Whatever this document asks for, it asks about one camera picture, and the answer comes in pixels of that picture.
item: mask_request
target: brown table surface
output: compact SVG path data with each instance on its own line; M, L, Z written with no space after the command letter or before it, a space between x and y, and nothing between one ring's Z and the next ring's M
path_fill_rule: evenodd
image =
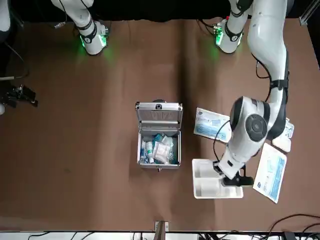
M192 159L214 158L212 140L193 135L196 107L228 115L235 99L264 100L245 37L234 54L220 52L195 20L113 22L109 47L88 56L73 25L57 30L26 24L15 47L30 66L23 82L38 108L19 103L0 117L0 226L13 230L266 231L294 213L320 215L316 136L320 135L320 73L308 29L288 19L287 117L294 124L278 204L251 187L242 199L198 200ZM12 59L8 74L21 64ZM137 165L135 102L182 102L179 170ZM217 144L218 154L224 151ZM255 176L260 154L247 164ZM297 217L275 230L301 231Z

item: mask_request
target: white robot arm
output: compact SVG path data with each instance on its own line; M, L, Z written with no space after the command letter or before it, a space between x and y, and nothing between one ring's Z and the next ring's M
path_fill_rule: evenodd
M229 1L231 14L228 21L222 21L223 35L218 47L226 53L236 50L252 8L248 45L270 79L269 102L242 96L233 104L230 113L232 137L221 160L214 166L232 180L266 139L272 140L283 132L289 71L283 39L287 0Z
M94 21L87 8L94 0L51 0L53 5L65 11L77 26L83 46L89 55L97 55L107 46L108 29Z

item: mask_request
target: medical supply package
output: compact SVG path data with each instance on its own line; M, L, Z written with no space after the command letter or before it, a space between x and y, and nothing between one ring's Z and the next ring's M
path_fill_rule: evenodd
M253 189L278 203L287 157L282 152L265 143Z
M292 138L292 135L294 134L295 126L289 122L289 119L287 118L285 120L285 128L283 130L283 133L287 138Z
M229 116L196 108L193 133L206 138L215 139L220 127L230 119ZM231 138L230 123L227 123L219 132L217 140L228 143Z

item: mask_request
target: black cable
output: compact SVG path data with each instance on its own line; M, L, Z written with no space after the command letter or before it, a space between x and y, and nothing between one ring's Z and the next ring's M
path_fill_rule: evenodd
M203 34L205 34L205 35L207 35L207 36L208 36L208 34L207 34L207 33L203 30L203 28L200 26L199 20L198 20L198 19L196 19L195 21L196 21L196 23L198 24L199 29L201 30L201 32L203 32Z
M66 11L66 9L65 9L65 6L62 4L61 0L59 0L59 2L60 2L61 6L62 6L62 8L63 8L63 11L64 11L64 16L65 16L64 23L66 23L67 20L68 20L67 11Z
M258 74L258 64L259 64L259 62L256 61L256 64L255 64L255 74L256 74L256 76L259 79L269 79L270 78L269 76L259 76L259 74Z
M304 213L297 213L297 214L292 214L292 215L289 215L289 216L286 216L286 217L283 217L281 219L279 219L278 221L276 221L270 228L270 231L268 233L267 236L263 237L263 239L268 239L270 236L271 236L271 233L272 233L272 230L275 228L275 226L286 220L286 219L290 219L290 218L293 218L293 217L309 217L309 218L316 218L316 219L320 219L320 216L316 216L316 215L311 215L311 214L304 214Z
M20 56L19 53L17 53L16 50L14 50L13 47L11 47L6 41L4 42L4 44L15 54L18 56L18 58L22 61L24 68L25 68L25 74L21 75L21 76L2 76L0 77L0 81L6 81L6 80L14 80L14 79L23 79L27 76L29 76L30 74L30 70L27 66L27 64L25 63L24 59Z
M70 240L73 240L77 232L75 232Z
M44 20L44 22L45 22L50 28L56 29L54 26L52 26L52 25L50 25L49 23L47 23L48 20L47 20L47 18L45 17L45 15L43 14L43 12L41 11L41 9L40 9L40 7L39 7L39 5L38 5L38 0L33 0L33 2L34 2L34 4L35 4L36 8L38 9L38 12L40 13L40 15L41 15L42 19Z
M210 31L207 26L204 26L204 27L205 27L205 29L207 30L207 32L208 32L210 35L212 35L212 36L215 37L215 34L214 34L212 31Z
M88 12L90 13L90 11L89 11L89 8L87 7L87 5L84 3L84 1L83 0L80 0L81 2L82 2L82 4L85 6L85 8L88 10Z
M108 36L110 35L110 33L111 33L111 26L112 26L112 21L110 20L110 26L108 27L108 30L109 30L109 32L108 32Z
M66 24L66 22L67 22L67 20L68 20L68 15L67 15L65 6L62 4L61 0L59 0L59 2L60 2L61 6L62 6L62 8L63 8L63 11L64 11L65 19L64 19L64 22L62 22L62 23L64 23L64 24L61 24L61 22L60 22L60 23L58 23L58 24L55 25L55 26L52 26L52 25L50 25L49 23L47 23L48 20L47 20L47 18L45 17L45 15L43 14L43 12L41 11L41 8L40 8L39 5L38 5L38 0L33 0L33 2L35 3L35 6L36 6L36 8L38 9L38 12L40 13L42 19L45 21L45 23L46 23L50 28L52 28L52 29L57 29L57 28L62 27L62 26L64 26L64 25Z
M313 235L317 235L317 234L320 234L320 232L314 232L314 233L311 233L310 235L308 235L305 240L308 240L308 238L310 238L311 236Z
M126 21L126 23L128 24L128 27L129 27L129 43L131 43L131 28L130 28L130 23L129 23L129 21Z
M271 88L269 87L269 92L268 92L268 95L266 96L266 99L264 100L265 102L268 101L269 97L270 97L270 93L271 93Z
M320 222L311 224L311 225L307 226L305 229L303 229L302 233L305 233L308 229L310 229L314 226L318 226L318 225L320 225Z
M220 162L220 159L218 158L218 155L217 155L217 153L216 153L216 148L215 148L216 139L217 139L217 137L218 137L221 129L222 129L227 123L229 123L229 122L230 122L230 120L228 120L228 121L226 121L224 124L222 124L222 126L221 126L221 127L219 128L219 130L216 132L216 135L215 135L214 140L213 140L213 152L214 152L215 158L216 158L216 160L217 160L218 162Z
M212 25L210 25L210 24L206 23L203 19L199 19L199 21L200 21L203 25L205 25L206 27L208 27L208 28L211 28L211 29L213 29L213 28L214 28L214 26L212 26Z
M237 233L237 234L242 234L242 235L251 236L251 237L252 237L251 240L252 240L253 238L256 238L256 236L259 236L259 237L260 237L260 238L259 238L260 240L263 239L263 236L262 236L262 235L259 235L259 234L250 234L250 233L243 232L243 231L232 230L232 231L226 233L225 235L223 235L222 237L219 237L218 240L221 240L221 239L223 239L224 237L226 237L226 236L228 236L228 235L230 235L230 234L232 234L232 233Z
M44 236L44 235L47 235L47 234L49 234L49 233L51 233L50 231L47 231L47 232L45 232L45 233L42 233L42 234L32 234L32 235L30 235L29 237L28 237L28 240L30 240L30 238L31 237L41 237L41 236Z
M89 237L91 234L94 234L95 233L95 231L93 231L93 232L90 232L88 235L85 235L83 238L81 238L81 240L84 240L84 239L86 239L87 237Z

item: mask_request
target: small bottle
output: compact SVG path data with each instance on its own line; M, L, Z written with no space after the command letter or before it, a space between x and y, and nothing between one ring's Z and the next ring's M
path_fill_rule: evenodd
M146 142L142 141L141 148L140 148L140 162L145 163L146 159Z
M153 154L153 146L152 146L152 141L148 141L146 143L146 156L147 158L149 159L149 163L150 164L154 164L155 163L155 160L153 159L152 157L152 154Z

